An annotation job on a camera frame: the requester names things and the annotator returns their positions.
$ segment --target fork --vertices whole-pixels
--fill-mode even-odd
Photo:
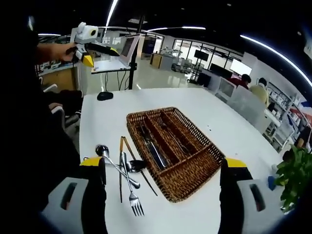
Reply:
[[[164,130],[167,130],[167,132],[171,135],[171,137],[173,138],[173,140],[175,140],[176,144],[178,145],[178,147],[185,153],[185,154],[189,154],[190,151],[183,145],[181,144],[180,141],[178,141],[176,139],[176,137],[170,132],[170,130],[168,129],[168,126],[165,124],[165,122],[162,120],[162,118],[158,118],[158,123],[160,124],[161,128]]]
[[[130,181],[129,181],[129,175],[128,175],[128,171],[127,171],[127,167],[126,167],[126,161],[127,161],[126,153],[121,152],[120,157],[121,157],[122,165],[125,169],[127,182],[128,182],[128,186],[129,186],[129,190],[130,190],[129,201],[130,201],[132,211],[135,214],[135,216],[144,216],[144,212],[143,212],[140,200],[138,199],[138,196],[133,193],[132,186],[131,186]]]

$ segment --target silver fork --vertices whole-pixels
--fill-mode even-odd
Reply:
[[[129,201],[130,201],[132,211],[135,214],[135,216],[136,215],[137,216],[144,216],[144,212],[143,212],[140,200],[138,199],[137,195],[135,195],[133,193],[132,186],[131,186],[130,181],[129,181],[129,175],[128,175],[128,171],[127,171],[127,167],[126,167],[126,161],[127,161],[126,153],[121,152],[120,157],[121,157],[122,165],[125,169],[126,178],[127,178],[127,182],[128,182],[128,186],[129,186],[129,190],[130,190]]]

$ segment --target green plant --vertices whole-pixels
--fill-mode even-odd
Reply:
[[[296,205],[298,199],[304,192],[308,181],[312,178],[312,154],[307,149],[296,148],[292,145],[293,155],[288,161],[278,164],[275,179],[276,185],[285,186],[281,196],[284,201],[285,211],[289,211]]]

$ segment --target woven basket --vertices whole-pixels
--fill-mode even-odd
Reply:
[[[159,119],[166,124],[165,129]],[[154,145],[167,159],[165,170],[158,168],[144,144],[137,129],[140,125],[145,125]],[[183,201],[195,193],[217,172],[224,158],[217,147],[175,107],[131,113],[127,116],[127,128],[154,181],[171,202]],[[188,154],[182,151],[172,135],[189,150]]]

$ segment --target robotic arm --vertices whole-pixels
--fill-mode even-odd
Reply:
[[[88,50],[94,50],[102,54],[107,54],[110,56],[119,56],[118,52],[109,46],[103,46],[101,43],[96,41],[98,36],[98,27],[87,25],[81,22],[77,28],[74,42],[75,47],[72,47],[66,51],[66,54],[74,52],[73,62],[78,62],[79,60],[86,66],[93,67],[94,62],[89,54]]]

